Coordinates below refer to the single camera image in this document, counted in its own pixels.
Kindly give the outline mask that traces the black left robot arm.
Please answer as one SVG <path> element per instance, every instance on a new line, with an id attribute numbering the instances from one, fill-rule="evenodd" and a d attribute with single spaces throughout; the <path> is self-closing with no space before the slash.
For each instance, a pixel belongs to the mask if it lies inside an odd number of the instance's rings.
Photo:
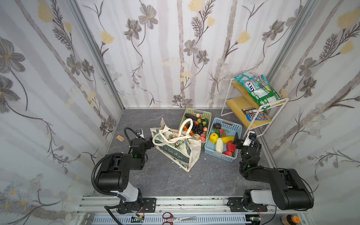
<path id="1" fill-rule="evenodd" d="M 129 182 L 130 171 L 144 168 L 146 151 L 154 147 L 152 138 L 136 138 L 131 141 L 131 153 L 112 153 L 103 157 L 94 166 L 91 174 L 93 188 L 102 195 L 120 198 L 124 203 L 143 206 L 140 189 Z"/>

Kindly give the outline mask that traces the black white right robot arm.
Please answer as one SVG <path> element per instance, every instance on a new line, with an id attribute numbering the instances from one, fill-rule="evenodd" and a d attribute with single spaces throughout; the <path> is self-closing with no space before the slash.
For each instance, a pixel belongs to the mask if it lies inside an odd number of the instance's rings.
<path id="1" fill-rule="evenodd" d="M 281 210 L 305 211 L 314 206 L 311 191 L 295 169 L 269 168 L 258 164 L 262 145 L 254 132 L 248 132 L 245 139 L 236 134 L 233 144 L 240 151 L 239 172 L 242 177 L 270 185 L 270 189 L 247 189 L 241 201 L 245 209 L 271 205 Z"/>

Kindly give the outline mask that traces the cream canvas grocery bag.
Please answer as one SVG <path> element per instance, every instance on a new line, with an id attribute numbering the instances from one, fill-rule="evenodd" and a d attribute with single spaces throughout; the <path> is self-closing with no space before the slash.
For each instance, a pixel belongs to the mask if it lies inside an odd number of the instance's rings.
<path id="1" fill-rule="evenodd" d="M 150 129 L 155 147 L 186 172 L 198 161 L 202 148 L 202 141 L 190 134 L 193 125 L 192 119 L 186 119 L 175 130 L 162 120 L 161 127 Z"/>

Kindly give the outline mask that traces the light green plastic basket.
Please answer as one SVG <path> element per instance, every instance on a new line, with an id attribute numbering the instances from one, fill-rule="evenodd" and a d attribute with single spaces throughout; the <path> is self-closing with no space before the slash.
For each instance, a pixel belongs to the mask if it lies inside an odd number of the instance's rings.
<path id="1" fill-rule="evenodd" d="M 207 138 L 208 132 L 209 132 L 209 126 L 211 122 L 212 114 L 208 111 L 203 110 L 197 110 L 197 109 L 191 109 L 187 108 L 184 112 L 184 115 L 182 117 L 181 123 L 182 124 L 186 119 L 191 119 L 194 124 L 203 124 L 203 133 L 200 135 L 201 137 Z M 190 128 L 190 122 L 187 122 L 185 124 L 185 132 L 189 130 Z"/>

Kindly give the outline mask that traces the light blue plastic basket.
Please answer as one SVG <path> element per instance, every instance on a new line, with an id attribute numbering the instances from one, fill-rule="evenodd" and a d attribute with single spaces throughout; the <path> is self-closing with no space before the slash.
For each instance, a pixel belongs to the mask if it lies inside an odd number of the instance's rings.
<path id="1" fill-rule="evenodd" d="M 242 125 L 216 117 L 209 128 L 204 146 L 205 154 L 233 162 L 238 154 L 233 142 L 235 136 L 241 134 Z"/>

